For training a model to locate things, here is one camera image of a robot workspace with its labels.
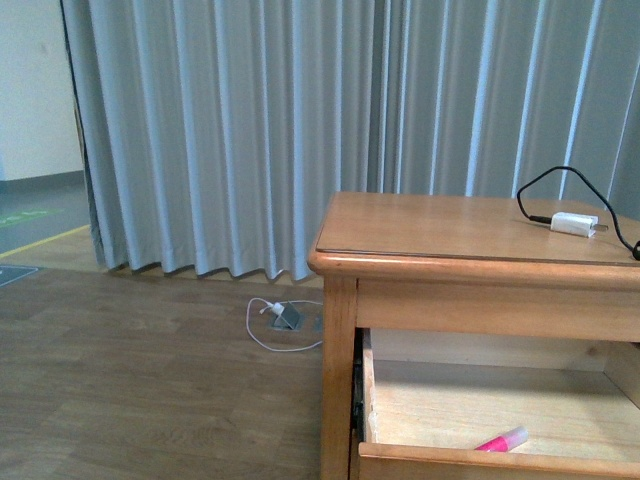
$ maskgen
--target highlighter cap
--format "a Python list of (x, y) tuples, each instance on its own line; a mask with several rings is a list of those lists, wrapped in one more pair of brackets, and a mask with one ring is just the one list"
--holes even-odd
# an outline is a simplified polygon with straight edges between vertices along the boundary
[(508, 449), (511, 450), (526, 442), (529, 439), (529, 432), (524, 427), (517, 427), (502, 434), (502, 438), (507, 442)]

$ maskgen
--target yellow floor stripe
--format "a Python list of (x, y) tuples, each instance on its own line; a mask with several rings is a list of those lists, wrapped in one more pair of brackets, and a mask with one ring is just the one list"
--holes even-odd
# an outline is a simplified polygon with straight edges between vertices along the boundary
[(88, 228), (89, 225), (85, 225), (84, 227), (74, 228), (73, 230), (69, 230), (68, 232), (61, 233), (59, 235), (54, 235), (53, 237), (45, 238), (44, 240), (39, 240), (37, 242), (31, 243), (29, 245), (25, 245), (24, 247), (16, 248), (15, 250), (9, 250), (8, 252), (4, 252), (0, 254), (0, 258), (6, 258), (10, 255), (14, 255), (16, 253), (24, 252), (25, 250), (29, 250), (30, 248), (39, 247), (45, 243), (53, 242), (62, 237), (67, 237), (69, 235), (73, 235), (74, 233), (78, 233), (85, 228)]

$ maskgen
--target black cable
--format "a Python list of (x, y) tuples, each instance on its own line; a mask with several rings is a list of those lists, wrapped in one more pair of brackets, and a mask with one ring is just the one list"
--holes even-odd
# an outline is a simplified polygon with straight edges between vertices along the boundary
[(520, 187), (520, 189), (518, 190), (518, 193), (516, 194), (516, 198), (518, 199), (518, 206), (520, 207), (520, 211), (522, 212), (522, 214), (527, 219), (531, 220), (532, 222), (544, 223), (544, 224), (547, 224), (547, 225), (551, 224), (551, 217), (541, 217), (541, 216), (537, 216), (537, 215), (529, 215), (526, 212), (526, 210), (524, 209), (524, 206), (522, 205), (522, 198), (520, 198), (520, 196), (521, 196), (522, 192), (524, 192), (531, 185), (533, 185), (534, 183), (536, 183), (539, 180), (543, 179), (544, 177), (549, 175), (551, 172), (555, 172), (556, 170), (566, 170), (566, 171), (575, 173), (576, 175), (578, 175), (578, 177), (580, 177), (580, 179), (584, 182), (584, 184), (587, 187), (589, 187), (589, 189), (593, 193), (596, 194), (596, 196), (602, 201), (602, 203), (604, 203), (604, 205), (607, 207), (607, 210), (609, 210), (609, 213), (611, 214), (611, 218), (613, 220), (613, 227), (616, 230), (616, 235), (618, 235), (618, 239), (620, 240), (620, 242), (622, 242), (622, 244), (625, 247), (627, 247), (629, 249), (629, 251), (631, 251), (631, 253), (633, 254), (633, 258), (635, 258), (636, 260), (640, 260), (640, 241), (638, 241), (636, 243), (635, 247), (634, 247), (624, 239), (624, 237), (622, 236), (622, 232), (620, 231), (620, 225), (618, 223), (618, 216), (616, 215), (616, 212), (613, 210), (613, 207), (611, 206), (609, 201), (606, 198), (604, 198), (604, 196), (598, 191), (598, 189), (596, 187), (594, 187), (593, 184), (589, 180), (587, 180), (587, 177), (585, 177), (582, 174), (582, 172), (580, 172), (580, 170), (578, 170), (576, 168), (565, 167), (563, 165), (552, 167), (549, 170), (547, 170), (546, 172), (538, 175), (536, 178), (531, 180), (526, 185)]

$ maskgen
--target gray curtain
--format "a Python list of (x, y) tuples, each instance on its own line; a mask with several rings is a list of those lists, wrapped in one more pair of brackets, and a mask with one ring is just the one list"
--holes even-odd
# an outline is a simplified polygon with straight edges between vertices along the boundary
[(563, 164), (640, 218), (635, 0), (63, 7), (110, 268), (299, 279), (334, 191), (511, 197)]

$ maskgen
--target pink highlighter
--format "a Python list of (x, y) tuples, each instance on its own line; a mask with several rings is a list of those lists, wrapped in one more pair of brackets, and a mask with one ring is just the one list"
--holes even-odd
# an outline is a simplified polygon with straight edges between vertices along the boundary
[(529, 439), (529, 433), (524, 427), (514, 428), (513, 430), (503, 433), (499, 437), (483, 443), (476, 450), (484, 452), (508, 452), (509, 450), (522, 445)]

